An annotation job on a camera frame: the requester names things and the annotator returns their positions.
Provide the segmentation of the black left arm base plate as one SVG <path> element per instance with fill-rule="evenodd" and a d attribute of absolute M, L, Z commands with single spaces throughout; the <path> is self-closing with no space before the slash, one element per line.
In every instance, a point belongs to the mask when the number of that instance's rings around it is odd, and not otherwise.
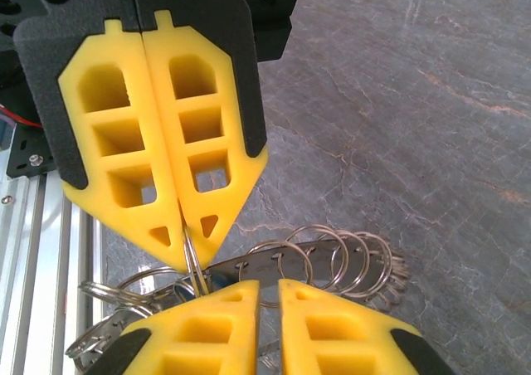
<path fill-rule="evenodd" d="M 55 169 L 44 131 L 19 124 L 13 132 L 6 175 L 31 178 Z"/>

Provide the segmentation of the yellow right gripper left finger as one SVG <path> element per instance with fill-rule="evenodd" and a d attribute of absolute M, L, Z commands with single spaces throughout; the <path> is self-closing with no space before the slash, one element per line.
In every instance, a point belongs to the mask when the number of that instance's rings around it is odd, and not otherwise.
<path fill-rule="evenodd" d="M 85 375 L 256 375 L 259 292 L 245 280 L 136 321 Z"/>

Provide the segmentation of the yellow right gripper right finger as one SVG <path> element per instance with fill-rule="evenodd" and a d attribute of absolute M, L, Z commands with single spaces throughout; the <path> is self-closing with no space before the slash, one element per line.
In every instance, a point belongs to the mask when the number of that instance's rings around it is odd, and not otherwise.
<path fill-rule="evenodd" d="M 455 375 L 410 324 L 296 280 L 278 292 L 282 375 Z"/>

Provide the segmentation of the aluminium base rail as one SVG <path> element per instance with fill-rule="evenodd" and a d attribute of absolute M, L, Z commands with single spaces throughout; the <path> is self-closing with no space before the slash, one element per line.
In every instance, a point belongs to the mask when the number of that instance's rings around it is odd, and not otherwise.
<path fill-rule="evenodd" d="M 57 172 L 0 184 L 0 375 L 80 375 L 66 349 L 103 316 L 101 225 Z"/>

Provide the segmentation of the round metal disc with keyrings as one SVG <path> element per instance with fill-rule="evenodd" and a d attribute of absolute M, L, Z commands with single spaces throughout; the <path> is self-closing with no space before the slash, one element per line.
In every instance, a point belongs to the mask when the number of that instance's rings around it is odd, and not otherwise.
<path fill-rule="evenodd" d="M 301 226 L 284 239 L 261 242 L 245 255 L 210 265 L 194 276 L 162 266 L 140 271 L 116 286 L 82 282 L 81 292 L 113 305 L 114 311 L 89 327 L 65 354 L 80 373 L 86 373 L 128 325 L 194 299 L 197 289 L 213 292 L 258 280 L 271 292 L 280 278 L 309 281 L 387 313 L 401 303 L 410 271 L 402 253 L 378 235 Z"/>

